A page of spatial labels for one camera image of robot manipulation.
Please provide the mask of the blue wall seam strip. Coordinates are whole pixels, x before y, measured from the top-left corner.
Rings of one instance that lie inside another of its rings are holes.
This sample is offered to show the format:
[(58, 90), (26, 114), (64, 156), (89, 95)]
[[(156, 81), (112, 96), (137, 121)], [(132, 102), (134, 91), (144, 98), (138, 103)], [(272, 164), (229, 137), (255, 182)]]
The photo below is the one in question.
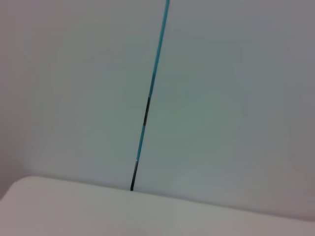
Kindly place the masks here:
[(136, 160), (135, 160), (134, 171), (133, 171), (131, 185), (130, 185), (130, 191), (134, 190), (136, 174), (137, 174), (138, 164), (139, 164), (139, 160), (140, 160), (144, 135), (145, 135), (146, 123), (147, 123), (148, 113), (149, 113), (149, 109), (150, 109), (150, 102), (151, 102), (151, 98), (152, 98), (152, 94), (153, 94), (153, 90), (154, 90), (155, 79), (156, 79), (156, 74), (157, 74), (157, 69), (158, 69), (158, 62), (159, 62), (160, 52), (161, 52), (162, 43), (163, 43), (163, 37), (164, 37), (164, 33), (165, 33), (165, 27), (166, 27), (166, 22), (167, 22), (167, 17), (168, 17), (169, 5), (170, 5), (170, 0), (165, 0), (165, 8), (164, 8), (161, 30), (160, 30), (159, 39), (158, 39), (158, 46), (157, 46), (157, 52), (156, 52), (156, 57), (155, 57), (155, 63), (154, 63), (153, 72), (152, 72), (150, 89), (149, 89), (149, 94), (148, 94), (148, 99), (147, 99), (147, 104), (146, 104), (146, 110), (145, 110), (145, 115), (144, 115), (144, 119), (143, 119), (141, 134), (140, 134), (140, 140), (139, 140), (137, 156), (136, 156)]

